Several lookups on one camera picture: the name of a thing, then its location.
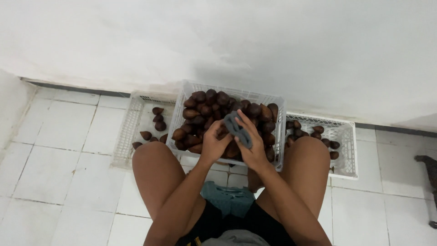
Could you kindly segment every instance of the white plastic crate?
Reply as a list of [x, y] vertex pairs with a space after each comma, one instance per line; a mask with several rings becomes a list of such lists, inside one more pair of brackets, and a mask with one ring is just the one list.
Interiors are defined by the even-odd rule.
[[[331, 160], [334, 173], [329, 171], [329, 177], [358, 180], [357, 139], [354, 122], [287, 112], [287, 121], [294, 119], [300, 122], [302, 131], [309, 134], [314, 132], [312, 127], [323, 126], [325, 131], [322, 138], [340, 143], [340, 148], [336, 150], [329, 149], [329, 151], [338, 151], [340, 154], [337, 160]], [[287, 130], [287, 136], [292, 131], [292, 129]]]
[[[258, 103], [258, 104], [264, 104], [268, 105], [269, 103], [276, 103], [278, 105], [278, 115], [277, 115], [277, 123], [276, 128], [272, 132], [272, 134], [276, 138], [276, 143], [273, 145], [273, 149], [276, 154], [275, 161], [273, 162], [273, 165], [277, 170], [282, 169], [282, 163], [284, 159], [284, 134], [285, 134], [285, 100], [282, 97], [278, 96], [271, 96], [271, 95], [264, 95], [259, 94], [251, 91], [244, 91], [244, 90], [236, 90], [226, 87], [220, 87], [220, 86], [212, 86], [212, 85], [205, 85], [205, 84], [195, 84], [190, 81], [184, 81], [182, 84], [182, 88], [179, 92], [179, 95], [177, 96], [176, 105], [173, 113], [173, 118], [171, 121], [170, 129], [169, 129], [169, 137], [167, 138], [167, 146], [173, 151], [173, 153], [180, 154], [180, 155], [186, 155], [191, 157], [199, 157], [199, 154], [191, 153], [189, 151], [181, 151], [176, 148], [174, 145], [174, 140], [171, 139], [171, 136], [173, 135], [174, 130], [179, 128], [183, 125], [185, 119], [182, 117], [182, 111], [184, 109], [184, 102], [191, 96], [191, 94], [195, 91], [207, 91], [209, 89], [214, 89], [217, 92], [224, 91], [226, 94], [228, 94], [230, 97], [233, 97], [237, 100], [244, 100], [247, 99], [250, 102]], [[219, 162], [224, 163], [231, 163], [236, 165], [246, 165], [244, 162], [239, 162], [232, 159], [223, 159], [220, 158], [218, 160]]]
[[[134, 92], [131, 94], [131, 103], [126, 110], [123, 124], [118, 133], [117, 143], [114, 148], [111, 167], [132, 169], [133, 142], [146, 143], [140, 131], [149, 131], [158, 139], [168, 133], [173, 115], [176, 96], [174, 94]], [[162, 113], [167, 124], [165, 131], [159, 132], [152, 122], [155, 115], [154, 107], [164, 108]]]

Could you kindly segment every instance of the thigh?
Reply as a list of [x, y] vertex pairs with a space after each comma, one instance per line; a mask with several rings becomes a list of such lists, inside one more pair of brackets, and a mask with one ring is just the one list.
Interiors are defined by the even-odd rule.
[[[158, 141], [143, 144], [135, 150], [132, 168], [141, 198], [154, 220], [167, 198], [185, 179], [184, 170], [171, 150]], [[186, 233], [200, 218], [205, 204], [199, 194]]]
[[[328, 148], [313, 137], [301, 137], [285, 151], [284, 168], [280, 176], [316, 218], [319, 217], [325, 196], [329, 165]], [[279, 221], [267, 189], [261, 193], [256, 203]]]

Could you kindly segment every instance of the white wall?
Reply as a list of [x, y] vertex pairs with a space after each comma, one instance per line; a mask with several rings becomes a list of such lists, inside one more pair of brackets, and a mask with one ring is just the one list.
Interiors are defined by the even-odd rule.
[[194, 79], [437, 131], [437, 1], [2, 1], [0, 68], [125, 92]]
[[35, 86], [0, 69], [0, 161], [19, 126], [20, 120], [33, 94]]

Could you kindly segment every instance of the pile of fruit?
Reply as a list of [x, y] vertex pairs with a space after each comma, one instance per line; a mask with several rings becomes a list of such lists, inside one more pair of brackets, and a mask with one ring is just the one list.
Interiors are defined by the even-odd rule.
[[[321, 140], [326, 145], [327, 148], [331, 148], [334, 150], [340, 148], [339, 142], [330, 141], [327, 138], [322, 138], [322, 134], [325, 132], [324, 127], [322, 126], [313, 127], [312, 129], [314, 131], [311, 133], [311, 135], [305, 131], [302, 131], [301, 128], [302, 125], [298, 120], [291, 120], [285, 123], [285, 130], [287, 131], [289, 129], [292, 129], [292, 133], [288, 135], [287, 141], [285, 142], [284, 149], [289, 148], [298, 138], [305, 137], [305, 136], [311, 136]], [[331, 160], [336, 160], [340, 156], [340, 154], [337, 151], [331, 151], [329, 152], [329, 155], [331, 157]]]
[[[196, 91], [184, 102], [182, 117], [185, 119], [180, 128], [173, 132], [172, 139], [179, 150], [188, 150], [200, 154], [202, 152], [203, 134], [216, 120], [223, 119], [232, 111], [241, 109], [258, 129], [258, 134], [263, 138], [267, 159], [275, 160], [272, 145], [276, 139], [272, 132], [276, 128], [278, 106], [271, 103], [251, 103], [249, 100], [229, 97], [223, 91], [209, 89], [206, 92]], [[229, 131], [225, 126], [218, 130], [218, 139], [224, 138]], [[243, 161], [237, 143], [232, 140], [225, 149], [222, 158]]]
[[[164, 122], [164, 117], [161, 115], [163, 111], [164, 111], [163, 108], [158, 108], [158, 107], [152, 109], [152, 113], [155, 115], [155, 118], [153, 118], [153, 122], [155, 123], [155, 129], [159, 132], [165, 131], [165, 129], [167, 129], [167, 124]], [[150, 141], [150, 142], [158, 141], [158, 138], [153, 137], [152, 133], [148, 131], [142, 131], [140, 132], [140, 134], [146, 141]], [[167, 136], [168, 134], [162, 135], [159, 139], [159, 142], [166, 143]], [[134, 149], [137, 149], [141, 145], [142, 145], [141, 142], [135, 142], [132, 144], [132, 147]]]

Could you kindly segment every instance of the black shorts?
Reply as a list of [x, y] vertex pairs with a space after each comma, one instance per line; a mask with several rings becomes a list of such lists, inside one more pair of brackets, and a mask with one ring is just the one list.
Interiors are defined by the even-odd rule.
[[262, 237], [270, 246], [295, 246], [285, 228], [272, 218], [256, 202], [250, 206], [244, 218], [227, 215], [222, 218], [220, 209], [206, 201], [205, 209], [193, 229], [176, 243], [177, 246], [200, 245], [209, 238], [218, 238], [228, 230], [248, 230]]

